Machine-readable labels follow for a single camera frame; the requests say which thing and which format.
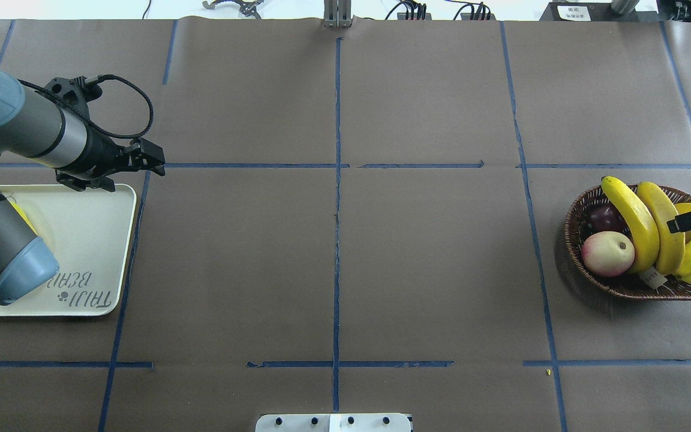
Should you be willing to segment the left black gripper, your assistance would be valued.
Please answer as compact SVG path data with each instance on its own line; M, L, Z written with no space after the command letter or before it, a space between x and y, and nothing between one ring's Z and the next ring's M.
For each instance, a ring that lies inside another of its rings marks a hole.
M107 175L140 170L166 175L164 150L150 140L133 139L124 148L92 128L88 139L82 161L82 178L62 170L55 171L56 181L69 189L83 192L90 188L113 193L116 186Z

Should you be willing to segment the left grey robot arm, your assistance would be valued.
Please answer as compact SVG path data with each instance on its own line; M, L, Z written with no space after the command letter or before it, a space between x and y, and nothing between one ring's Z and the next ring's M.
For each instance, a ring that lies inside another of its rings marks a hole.
M93 122L88 104L101 98L101 83L118 81L137 91L148 123L134 134L117 134ZM148 139L154 108L137 85L114 74L55 77L44 86L0 70L0 156L10 152L53 169L74 191L115 191L113 174L150 170L164 176L164 150ZM59 264L0 191L0 306L9 306L58 273Z

